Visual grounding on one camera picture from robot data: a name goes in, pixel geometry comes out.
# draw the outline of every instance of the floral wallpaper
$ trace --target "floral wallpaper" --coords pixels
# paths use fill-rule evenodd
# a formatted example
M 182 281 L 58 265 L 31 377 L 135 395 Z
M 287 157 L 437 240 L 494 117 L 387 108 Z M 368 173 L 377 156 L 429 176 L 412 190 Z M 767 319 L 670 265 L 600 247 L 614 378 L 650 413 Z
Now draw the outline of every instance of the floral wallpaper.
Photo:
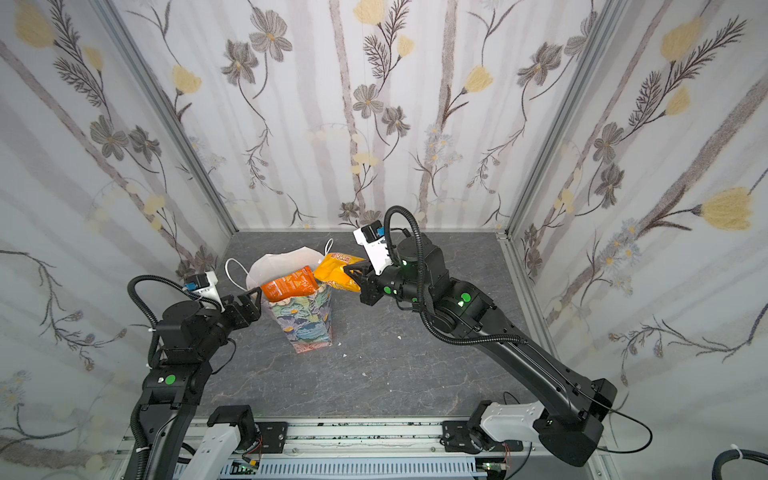
M 763 451 L 768 5 L 631 2 L 513 241 L 560 356 L 654 430 L 624 478 Z M 611 415 L 609 448 L 647 433 Z
M 244 229 L 506 228 L 602 6 L 115 4 Z
M 0 12 L 0 476 L 100 478 L 146 373 L 128 280 L 213 268 L 229 236 L 87 2 Z

